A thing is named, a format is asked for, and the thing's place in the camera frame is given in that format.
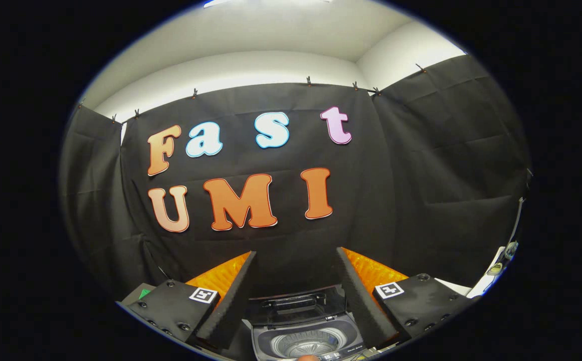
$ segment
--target orange letter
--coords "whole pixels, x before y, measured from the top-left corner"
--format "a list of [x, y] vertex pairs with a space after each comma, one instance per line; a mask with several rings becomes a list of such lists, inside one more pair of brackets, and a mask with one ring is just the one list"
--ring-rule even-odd
[[247, 221], [249, 209], [251, 213], [249, 226], [252, 228], [276, 225], [277, 218], [273, 217], [268, 201], [268, 185], [272, 181], [268, 174], [253, 174], [244, 184], [242, 196], [238, 197], [225, 179], [207, 180], [204, 189], [211, 195], [215, 217], [211, 228], [215, 231], [228, 231], [233, 228], [233, 224], [226, 218], [226, 213], [229, 213], [231, 219], [242, 228]]
[[164, 160], [166, 157], [172, 155], [174, 150], [174, 142], [171, 137], [179, 137], [181, 135], [181, 128], [179, 125], [174, 125], [167, 130], [162, 130], [159, 133], [148, 137], [148, 144], [150, 144], [150, 166], [148, 167], [148, 175], [153, 176], [168, 169], [168, 162]]
[[321, 219], [330, 216], [333, 208], [327, 200], [327, 178], [330, 171], [325, 167], [314, 167], [300, 174], [309, 191], [309, 210], [304, 213], [307, 219]]
[[177, 214], [179, 215], [177, 222], [171, 221], [166, 214], [166, 207], [164, 205], [166, 191], [161, 188], [153, 188], [148, 191], [148, 196], [153, 201], [155, 217], [163, 229], [175, 233], [180, 233], [188, 229], [188, 210], [186, 210], [186, 199], [183, 198], [186, 191], [186, 187], [184, 186], [175, 186], [170, 189], [170, 194], [174, 197], [174, 204], [177, 207]]

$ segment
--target black border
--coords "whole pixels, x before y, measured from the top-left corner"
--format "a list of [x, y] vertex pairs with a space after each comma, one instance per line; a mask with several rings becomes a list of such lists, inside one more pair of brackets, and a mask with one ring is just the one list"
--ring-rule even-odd
[[[515, 261], [481, 302], [383, 359], [582, 358], [582, 5], [401, 5], [460, 39], [516, 105], [534, 162], [525, 203], [534, 217]], [[137, 327], [105, 296], [76, 260], [57, 211], [60, 141], [85, 87], [181, 9], [182, 2], [0, 3], [0, 353], [203, 359]], [[53, 246], [39, 242], [48, 239]]]

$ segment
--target white ceiling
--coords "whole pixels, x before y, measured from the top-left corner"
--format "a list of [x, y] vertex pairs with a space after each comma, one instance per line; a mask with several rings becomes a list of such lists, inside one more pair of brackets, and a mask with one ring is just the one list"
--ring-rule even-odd
[[108, 64], [85, 92], [94, 109], [155, 71], [211, 55], [284, 50], [356, 62], [412, 19], [373, 0], [231, 0], [160, 25]]

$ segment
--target white wall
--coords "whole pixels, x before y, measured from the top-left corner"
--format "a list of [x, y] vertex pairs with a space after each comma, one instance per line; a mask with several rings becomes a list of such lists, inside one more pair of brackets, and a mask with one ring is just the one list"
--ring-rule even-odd
[[270, 83], [304, 83], [362, 88], [385, 87], [430, 66], [463, 55], [442, 35], [412, 21], [387, 35], [357, 63], [292, 51], [247, 51], [204, 57], [156, 71], [133, 82], [94, 110], [120, 123], [139, 112], [204, 92]]
[[442, 35], [412, 21], [369, 49], [357, 65], [371, 87], [382, 90], [420, 69], [465, 53]]
[[139, 112], [197, 94], [270, 83], [304, 83], [368, 88], [360, 68], [346, 60], [291, 51], [248, 51], [204, 57], [162, 69], [134, 82], [94, 110], [120, 123]]

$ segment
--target pink letter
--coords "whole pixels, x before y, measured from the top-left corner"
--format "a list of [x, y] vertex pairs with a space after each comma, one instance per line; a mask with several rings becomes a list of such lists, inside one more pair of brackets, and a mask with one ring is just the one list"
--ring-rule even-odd
[[337, 107], [330, 107], [320, 114], [322, 119], [326, 119], [329, 128], [329, 137], [337, 144], [347, 144], [351, 141], [351, 133], [345, 133], [342, 129], [342, 122], [348, 121], [346, 114], [341, 114]]

